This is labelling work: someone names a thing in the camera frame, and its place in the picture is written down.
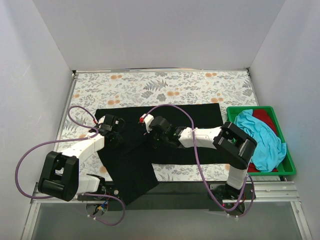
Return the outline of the black t shirt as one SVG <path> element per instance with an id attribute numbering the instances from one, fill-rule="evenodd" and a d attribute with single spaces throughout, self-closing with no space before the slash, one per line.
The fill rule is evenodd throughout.
<path id="1" fill-rule="evenodd" d="M 159 182 L 153 164 L 194 165 L 195 153 L 192 148 L 172 148 L 156 143 L 151 133 L 138 123 L 139 118 L 151 107 L 127 107 L 97 109 L 97 119 L 109 114 L 124 120 L 120 136 L 124 142 L 116 148 L 105 146 L 98 156 L 118 189 L 122 201 L 129 205 Z M 220 106 L 217 103 L 179 105 L 178 108 L 162 106 L 152 111 L 154 117 L 161 116 L 175 127 L 195 127 L 210 129 L 223 125 Z"/>

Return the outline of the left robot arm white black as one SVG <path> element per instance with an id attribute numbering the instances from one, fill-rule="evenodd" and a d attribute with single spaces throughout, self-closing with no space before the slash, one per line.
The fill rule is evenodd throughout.
<path id="1" fill-rule="evenodd" d="M 81 140 L 62 152 L 49 152 L 44 161 L 38 191 L 66 202 L 76 195 L 89 193 L 95 200 L 106 196 L 105 180 L 94 174 L 80 174 L 80 166 L 104 147 L 115 149 L 124 138 L 120 132 L 125 126 L 123 118 L 106 114 L 94 129 Z"/>

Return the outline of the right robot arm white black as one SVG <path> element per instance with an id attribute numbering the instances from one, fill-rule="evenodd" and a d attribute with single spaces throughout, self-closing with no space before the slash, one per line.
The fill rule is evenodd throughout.
<path id="1" fill-rule="evenodd" d="M 174 126 L 164 117 L 150 114 L 142 115 L 139 122 L 145 126 L 156 147 L 214 149 L 218 157 L 206 153 L 209 163 L 230 165 L 225 184 L 227 195 L 232 199 L 243 195 L 249 163 L 258 144 L 234 123 L 227 121 L 221 127 L 191 128 Z"/>

